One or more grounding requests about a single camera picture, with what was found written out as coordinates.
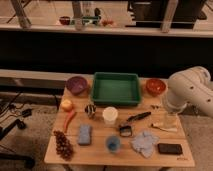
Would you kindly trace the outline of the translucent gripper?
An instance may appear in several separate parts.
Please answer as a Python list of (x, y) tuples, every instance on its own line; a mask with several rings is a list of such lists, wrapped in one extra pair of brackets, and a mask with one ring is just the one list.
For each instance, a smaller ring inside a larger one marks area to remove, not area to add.
[(163, 127), (166, 129), (175, 130), (177, 128), (177, 110), (169, 107), (166, 107), (165, 110), (166, 112), (164, 113)]

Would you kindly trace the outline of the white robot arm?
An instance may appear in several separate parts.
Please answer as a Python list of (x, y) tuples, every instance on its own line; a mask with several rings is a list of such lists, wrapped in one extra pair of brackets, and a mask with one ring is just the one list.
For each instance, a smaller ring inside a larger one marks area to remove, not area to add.
[(187, 107), (187, 103), (213, 117), (211, 75), (206, 68), (196, 66), (176, 72), (169, 77), (167, 84), (168, 90), (162, 97), (166, 110), (163, 120), (165, 130), (177, 131), (177, 114)]

